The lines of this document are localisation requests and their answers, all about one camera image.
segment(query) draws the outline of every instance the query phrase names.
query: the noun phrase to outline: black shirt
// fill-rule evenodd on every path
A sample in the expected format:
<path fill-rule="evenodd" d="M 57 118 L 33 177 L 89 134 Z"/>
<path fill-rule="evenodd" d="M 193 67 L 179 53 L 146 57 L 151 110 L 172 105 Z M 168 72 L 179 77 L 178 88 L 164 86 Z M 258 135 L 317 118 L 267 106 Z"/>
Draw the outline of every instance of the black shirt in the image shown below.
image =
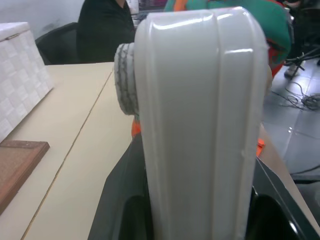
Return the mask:
<path fill-rule="evenodd" d="M 133 43 L 135 27 L 127 2 L 85 0 L 77 29 L 76 45 L 82 63 L 113 62 L 117 47 Z"/>

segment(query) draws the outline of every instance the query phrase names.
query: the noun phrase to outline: gray tile floor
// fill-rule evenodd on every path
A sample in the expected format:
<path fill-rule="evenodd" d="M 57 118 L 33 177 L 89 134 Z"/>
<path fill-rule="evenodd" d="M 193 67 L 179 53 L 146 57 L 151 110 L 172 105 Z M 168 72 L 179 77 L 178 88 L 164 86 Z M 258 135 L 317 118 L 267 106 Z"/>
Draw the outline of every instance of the gray tile floor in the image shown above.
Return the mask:
<path fill-rule="evenodd" d="M 304 64 L 305 71 L 288 81 L 283 67 L 275 76 L 271 90 L 286 97 L 289 91 L 301 95 L 320 94 L 320 66 L 317 59 Z M 290 103 L 270 92 L 264 100 L 263 124 L 289 172 L 304 171 L 320 165 L 320 110 L 303 111 L 288 107 Z M 320 178 L 320 168 L 303 175 Z"/>

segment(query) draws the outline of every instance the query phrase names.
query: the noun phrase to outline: white wall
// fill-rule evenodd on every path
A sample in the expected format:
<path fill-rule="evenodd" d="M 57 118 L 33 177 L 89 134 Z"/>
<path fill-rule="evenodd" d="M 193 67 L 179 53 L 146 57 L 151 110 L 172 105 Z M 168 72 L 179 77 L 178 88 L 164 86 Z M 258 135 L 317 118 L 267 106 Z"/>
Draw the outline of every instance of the white wall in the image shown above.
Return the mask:
<path fill-rule="evenodd" d="M 0 0 L 0 23 L 28 22 L 35 38 L 77 22 L 84 0 Z"/>

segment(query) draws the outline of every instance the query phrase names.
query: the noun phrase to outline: beige table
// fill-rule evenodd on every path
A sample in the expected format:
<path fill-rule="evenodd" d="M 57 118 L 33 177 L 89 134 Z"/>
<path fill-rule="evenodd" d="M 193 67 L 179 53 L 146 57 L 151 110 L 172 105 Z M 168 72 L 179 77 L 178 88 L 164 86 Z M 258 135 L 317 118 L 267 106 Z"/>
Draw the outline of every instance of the beige table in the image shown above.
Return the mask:
<path fill-rule="evenodd" d="M 117 101 L 112 63 L 49 66 L 55 89 L 9 139 L 50 150 L 0 216 L 2 240 L 86 240 L 106 180 L 131 141 L 132 117 Z M 261 156 L 320 233 L 266 132 Z"/>

